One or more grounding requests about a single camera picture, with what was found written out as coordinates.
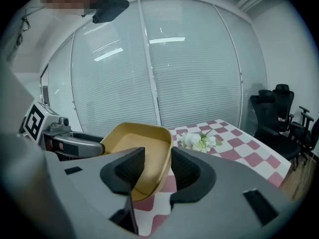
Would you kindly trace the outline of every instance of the mesh office chair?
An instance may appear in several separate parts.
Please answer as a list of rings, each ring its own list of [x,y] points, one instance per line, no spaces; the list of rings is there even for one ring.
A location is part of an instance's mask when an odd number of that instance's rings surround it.
[[[279,132],[285,132],[288,130],[288,125],[294,117],[293,114],[289,113],[295,94],[289,90],[287,84],[278,84],[273,93],[275,95],[275,106],[278,111]]]
[[[298,141],[301,146],[301,155],[305,158],[304,165],[307,164],[307,156],[306,153],[308,151],[314,150],[318,138],[319,138],[319,119],[315,122],[312,131],[309,131],[309,125],[311,121],[315,121],[312,117],[310,117],[306,112],[309,112],[306,108],[299,106],[304,112],[301,112],[303,116],[302,124],[297,122],[293,122],[294,127],[290,128],[289,138],[292,136],[295,138],[295,141]]]
[[[279,134],[280,123],[278,121],[278,110],[275,104],[275,96],[270,90],[260,90],[259,96],[251,96],[250,101],[257,115],[258,128],[254,137],[274,151],[278,152],[287,160],[296,158],[301,151],[300,145],[293,140]]]

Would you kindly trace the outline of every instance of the glass wall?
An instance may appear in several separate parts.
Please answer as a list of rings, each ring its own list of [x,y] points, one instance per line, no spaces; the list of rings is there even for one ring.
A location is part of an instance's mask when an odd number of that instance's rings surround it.
[[[222,8],[217,9],[232,36],[241,70],[243,109],[240,128],[254,135],[258,121],[250,97],[258,95],[259,90],[267,89],[263,53],[255,31],[248,22]]]
[[[176,127],[222,119],[254,134],[250,96],[266,88],[264,60],[252,26],[224,9],[136,1],[113,22],[82,26],[64,46],[72,47],[68,92],[86,133],[106,136],[125,121]]]
[[[69,118],[73,131],[82,132],[71,86],[71,48],[73,36],[64,42],[49,61],[48,90],[50,106],[60,116]]]
[[[72,87],[87,133],[106,136],[122,122],[157,124],[137,2],[113,22],[75,33]]]
[[[163,126],[222,119],[238,126],[234,46],[215,8],[194,0],[143,0]]]

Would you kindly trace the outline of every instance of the white flower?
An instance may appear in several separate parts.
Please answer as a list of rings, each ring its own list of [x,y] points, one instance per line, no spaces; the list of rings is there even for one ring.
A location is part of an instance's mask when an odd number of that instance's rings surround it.
[[[207,153],[216,146],[216,138],[214,136],[200,136],[197,133],[184,133],[181,137],[181,144],[184,148]]]
[[[206,138],[206,143],[207,143],[209,148],[215,147],[216,146],[216,137],[208,136]]]
[[[184,133],[181,142],[186,148],[191,149],[194,144],[200,141],[200,135],[197,133]]]

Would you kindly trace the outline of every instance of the pink checkered tablecloth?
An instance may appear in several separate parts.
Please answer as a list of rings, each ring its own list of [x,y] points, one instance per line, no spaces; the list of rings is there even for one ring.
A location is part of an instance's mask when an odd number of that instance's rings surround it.
[[[288,160],[259,140],[220,119],[169,130],[173,136],[174,146],[180,146],[181,135],[185,132],[214,135],[222,145],[211,149],[209,155],[247,165],[276,187],[280,186],[291,165]],[[167,180],[158,193],[144,201],[133,203],[140,237],[150,236],[165,221],[170,214],[169,198],[174,192],[175,177],[170,169]]]

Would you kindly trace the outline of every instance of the gold tray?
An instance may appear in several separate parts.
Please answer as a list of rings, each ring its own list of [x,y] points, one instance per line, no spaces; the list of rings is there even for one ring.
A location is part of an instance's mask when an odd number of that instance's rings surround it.
[[[117,125],[102,141],[103,155],[135,147],[145,147],[145,165],[132,200],[141,201],[158,192],[170,168],[173,139],[168,129],[161,126],[125,122]]]

